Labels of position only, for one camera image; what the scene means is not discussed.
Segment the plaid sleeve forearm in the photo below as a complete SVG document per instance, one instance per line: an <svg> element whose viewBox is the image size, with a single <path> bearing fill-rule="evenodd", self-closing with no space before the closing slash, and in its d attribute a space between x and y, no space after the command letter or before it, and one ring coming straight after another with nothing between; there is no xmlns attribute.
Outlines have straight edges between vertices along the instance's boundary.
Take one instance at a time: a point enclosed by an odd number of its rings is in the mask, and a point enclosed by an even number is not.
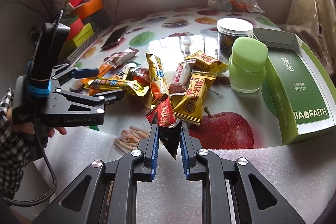
<svg viewBox="0 0 336 224"><path fill-rule="evenodd" d="M1 99L1 195L13 199L21 186L23 168L29 163L29 149L9 120L14 89L9 88Z"/></svg>

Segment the person's left hand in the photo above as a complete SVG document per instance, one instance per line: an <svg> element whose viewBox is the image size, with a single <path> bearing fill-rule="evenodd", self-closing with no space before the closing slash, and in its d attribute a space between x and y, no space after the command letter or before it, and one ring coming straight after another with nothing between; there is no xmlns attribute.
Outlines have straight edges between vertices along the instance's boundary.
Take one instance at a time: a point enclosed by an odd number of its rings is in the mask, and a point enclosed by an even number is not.
<svg viewBox="0 0 336 224"><path fill-rule="evenodd" d="M7 114L6 114L7 120L9 121L9 124L11 125L13 131L15 133L27 133L27 134L31 134L34 135L35 134L35 129L34 129L34 125L32 122L27 122L27 123L23 123L23 124L19 124L19 125L15 125L13 123L13 108L10 107L7 110ZM67 134L67 130L64 127L46 127L44 125L41 125L41 131L42 132L46 132L49 138L52 138L55 133L58 131L61 135L66 135Z"/></svg>

